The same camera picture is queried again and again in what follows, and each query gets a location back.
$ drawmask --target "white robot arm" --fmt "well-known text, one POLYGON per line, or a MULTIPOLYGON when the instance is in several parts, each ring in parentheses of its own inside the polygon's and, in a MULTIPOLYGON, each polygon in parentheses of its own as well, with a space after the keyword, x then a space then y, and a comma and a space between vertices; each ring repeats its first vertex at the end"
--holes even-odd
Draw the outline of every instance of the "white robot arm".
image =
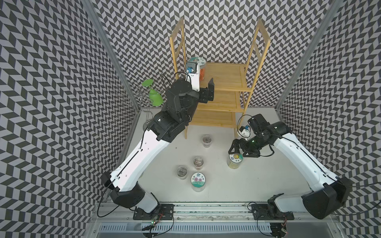
POLYGON ((322 165, 296 138, 283 123, 268 123, 261 114, 248 120, 256 134, 253 138, 235 139, 229 154, 243 151, 244 157, 260 157, 260 150, 269 145, 281 151, 306 179, 310 191, 285 195, 277 194, 268 200, 268 213, 271 217, 282 216, 282 212, 309 212, 318 219, 342 207, 351 192, 352 182, 339 178, 322 165))
POLYGON ((207 88, 200 88, 200 67, 196 62, 187 62, 191 72, 175 81, 165 92, 167 102, 147 126, 139 144, 112 172, 105 172, 101 181, 112 191, 110 197, 115 204, 125 208, 137 206, 152 212, 159 204, 156 198, 138 184, 138 178, 155 156, 169 145, 192 120, 199 102, 213 101, 214 83, 211 79, 207 88))

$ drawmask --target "black and white pattern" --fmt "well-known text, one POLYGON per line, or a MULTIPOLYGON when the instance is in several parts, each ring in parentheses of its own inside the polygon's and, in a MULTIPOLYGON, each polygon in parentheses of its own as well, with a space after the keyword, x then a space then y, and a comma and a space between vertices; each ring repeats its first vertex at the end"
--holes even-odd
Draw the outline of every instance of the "black and white pattern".
MULTIPOLYGON (((250 106, 274 106, 319 26, 330 0, 171 1, 93 0, 105 32, 130 80, 131 88, 154 78, 162 94, 173 80, 169 35, 185 17, 187 58, 245 63, 258 18, 272 43, 250 106)), ((249 85, 257 67, 251 59, 249 85)), ((180 69, 182 54, 178 59, 180 69)))
POLYGON ((136 112, 79 0, 0 8, 0 237, 79 237, 136 112))
MULTIPOLYGON (((380 2, 344 2, 280 113, 332 171, 355 185, 381 181, 380 2)), ((354 188, 340 214, 381 199, 381 185, 354 188)), ((381 209, 340 216, 349 237, 381 237, 381 209)))

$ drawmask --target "shelf board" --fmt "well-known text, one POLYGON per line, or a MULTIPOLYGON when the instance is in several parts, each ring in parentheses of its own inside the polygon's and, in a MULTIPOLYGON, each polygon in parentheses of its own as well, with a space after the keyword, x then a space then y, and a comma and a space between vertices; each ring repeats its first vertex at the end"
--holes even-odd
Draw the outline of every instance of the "shelf board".
POLYGON ((246 83, 245 66, 245 64, 207 63, 200 87, 207 87, 209 80, 213 78, 215 90, 250 92, 251 89, 246 83))
POLYGON ((235 112, 219 112, 197 109, 190 125, 236 128, 235 112))
POLYGON ((243 112, 241 108, 240 92, 215 91, 213 101, 199 103, 198 110, 212 110, 224 112, 243 112))

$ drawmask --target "black cable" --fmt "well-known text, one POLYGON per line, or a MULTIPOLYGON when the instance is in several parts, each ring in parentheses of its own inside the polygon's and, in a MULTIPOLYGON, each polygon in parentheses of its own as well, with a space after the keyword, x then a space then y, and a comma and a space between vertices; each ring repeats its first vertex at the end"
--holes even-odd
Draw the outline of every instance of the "black cable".
MULTIPOLYGON (((142 142, 141 142, 141 144, 140 144, 140 149, 141 149, 141 147, 142 147, 142 145, 143 145, 143 139, 144 139, 144 133, 146 132, 146 130, 147 129, 145 129, 144 130, 144 132, 143 132, 143 137, 142 137, 142 142)), ((130 161, 135 157, 135 155, 137 154, 138 152, 136 152, 133 156, 132 156, 132 158, 130 159, 130 161)), ((123 167, 123 169, 118 173, 118 175, 116 176, 116 177, 118 177, 122 172, 123 172, 123 170, 127 167, 127 165, 130 163, 130 161, 129 162, 127 162, 127 164, 123 167)), ((99 203, 98 203, 98 209, 97 209, 97 212, 96 212, 96 214, 97 214, 97 216, 98 217, 105 217, 105 216, 107 216, 107 215, 109 215, 110 213, 112 213, 113 211, 115 211, 115 209, 117 209, 118 207, 119 207, 119 205, 117 206, 117 207, 115 207, 111 212, 109 212, 109 213, 107 213, 106 215, 104 215, 104 216, 99 216, 99 207, 100 207, 100 205, 101 205, 101 202, 102 202, 102 198, 103 198, 103 196, 104 196, 104 193, 107 191, 107 189, 109 188, 109 186, 113 183, 115 181, 115 179, 106 187, 106 190, 102 193, 102 196, 101 196, 101 200, 99 201, 99 203)))
POLYGON ((327 173, 307 154, 307 152, 305 152, 295 141, 292 141, 290 139, 287 139, 283 136, 279 136, 279 135, 275 135, 275 134, 270 134, 270 135, 273 135, 273 136, 278 136, 282 139, 286 139, 288 141, 291 141, 292 143, 294 143, 298 148, 300 148, 307 156, 308 158, 310 158, 310 160, 312 160, 312 162, 315 163, 315 165, 328 177, 330 178, 331 180, 335 181, 335 182, 338 182, 338 183, 341 183, 342 185, 344 185, 345 187, 352 187, 352 188, 360 188, 360 187, 367 187, 367 186, 371 186, 371 185, 376 185, 376 184, 381 184, 381 182, 375 182, 375 183, 372 183, 372 184, 364 184, 364 185, 359 185, 359 186, 351 186, 351 185, 345 185, 343 184, 342 182, 338 181, 338 180, 334 180, 333 178, 331 178, 329 175, 327 175, 327 173))
POLYGON ((366 213, 366 212, 369 212, 369 211, 373 210, 373 208, 376 208, 380 204, 381 204, 381 200, 376 205, 374 205, 372 208, 370 208, 370 209, 368 209, 366 211, 362 211, 362 212, 356 212, 356 213, 351 213, 351 214, 337 214, 337 213, 331 213, 331 214, 338 215, 338 216, 354 216, 354 215, 359 215, 359 214, 363 214, 363 213, 366 213))
POLYGON ((113 183, 115 181, 115 179, 106 187, 106 190, 102 193, 102 195, 101 195, 101 200, 99 201, 99 203, 98 203, 98 209, 97 209, 97 211, 96 211, 96 214, 97 214, 97 216, 98 217, 105 217, 105 216, 107 216, 107 215, 109 215, 110 213, 112 213, 113 211, 115 211, 115 209, 117 209, 118 207, 119 207, 119 205, 117 206, 117 207, 115 207, 111 212, 109 212, 109 213, 107 213, 106 215, 104 215, 104 216, 100 216, 99 215, 99 207, 101 206, 101 202, 102 202, 102 198, 103 198, 103 196, 104 196, 104 193, 107 191, 107 189, 109 188, 109 186, 113 183))
POLYGON ((249 211, 251 211, 251 210, 249 209, 249 205, 250 205, 250 204, 252 204, 252 203, 255 203, 255 204, 257 204, 256 202, 249 202, 249 203, 247 204, 247 206, 246 206, 246 207, 247 207, 247 209, 248 209, 249 211))
POLYGON ((163 232, 163 233, 157 234, 156 236, 158 236, 158 235, 162 235, 162 234, 164 234, 164 233, 167 233, 168 231, 170 231, 170 230, 173 228, 173 225, 174 225, 174 216, 173 216, 173 214, 172 214, 172 219, 173 219, 173 222, 172 222, 172 226, 171 226, 171 228, 169 228, 168 230, 166 230, 166 231, 163 232))
POLYGON ((331 180, 335 181, 335 182, 338 182, 340 183, 341 185, 344 185, 345 187, 351 187, 351 188, 361 188, 361 187, 367 187, 367 186, 371 186, 371 185, 376 185, 376 184, 381 184, 381 182, 375 182, 375 183, 372 183, 372 184, 364 184, 364 185, 359 185, 359 186, 351 186, 351 185, 345 185, 343 184, 341 181, 339 180, 334 180, 333 178, 331 178, 330 176, 327 175, 328 178, 330 178, 331 180))
POLYGON ((258 219, 257 219, 257 228, 258 228, 258 230, 260 231, 260 233, 262 233, 262 235, 273 237, 272 235, 266 235, 266 234, 263 234, 263 232, 261 231, 261 229, 260 229, 259 226, 258 226, 258 219))
MULTIPOLYGON (((272 149, 270 144, 269 144, 269 147, 270 147, 270 150, 272 151, 271 155, 273 155, 275 153, 275 151, 272 149)), ((262 157, 269 157, 271 155, 260 155, 260 156, 262 156, 262 157)))
POLYGON ((251 116, 251 115, 249 115, 249 114, 244 114, 244 115, 242 115, 242 116, 238 119, 238 123, 237 123, 237 132, 238 132, 238 134, 239 134, 241 137, 243 137, 243 138, 249 138, 250 136, 246 137, 246 136, 243 136, 241 133, 239 133, 239 129, 238 129, 239 123, 240 123, 242 117, 244 117, 244 116, 251 116))
POLYGON ((165 78, 168 82, 169 87, 172 85, 172 83, 169 81, 168 77, 165 74, 160 74, 161 77, 165 78))
POLYGON ((286 139, 286 140, 291 141, 292 143, 294 143, 298 148, 300 148, 300 146, 295 141, 287 139, 286 137, 283 137, 283 136, 280 136, 280 135, 275 135, 275 134, 267 134, 267 135, 277 136, 277 137, 279 137, 281 139, 286 139))
POLYGON ((184 72, 181 72, 181 71, 177 71, 174 75, 176 76, 176 74, 178 74, 178 73, 183 73, 183 74, 185 74, 185 81, 187 81, 186 77, 188 76, 188 77, 189 77, 189 82, 192 83, 192 79, 191 79, 191 77, 189 76, 189 74, 184 73, 184 72))
POLYGON ((142 142, 140 143, 140 147, 139 147, 139 149, 142 148, 142 145, 143 145, 143 139, 144 139, 144 134, 145 134, 146 130, 147 130, 147 128, 143 131, 142 142))

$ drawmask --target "mounting plate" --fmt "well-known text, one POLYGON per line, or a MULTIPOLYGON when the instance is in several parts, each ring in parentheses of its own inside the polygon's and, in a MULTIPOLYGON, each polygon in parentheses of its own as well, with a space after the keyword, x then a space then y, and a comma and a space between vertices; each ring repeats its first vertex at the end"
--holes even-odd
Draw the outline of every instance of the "mounting plate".
POLYGON ((294 220, 294 214, 292 212, 278 212, 275 217, 270 217, 268 213, 267 204, 252 204, 251 212, 253 213, 255 220, 294 220))
POLYGON ((173 216, 173 204, 161 204, 161 207, 157 206, 152 212, 146 213, 141 208, 135 208, 134 220, 152 220, 155 214, 164 214, 161 220, 172 220, 173 216))

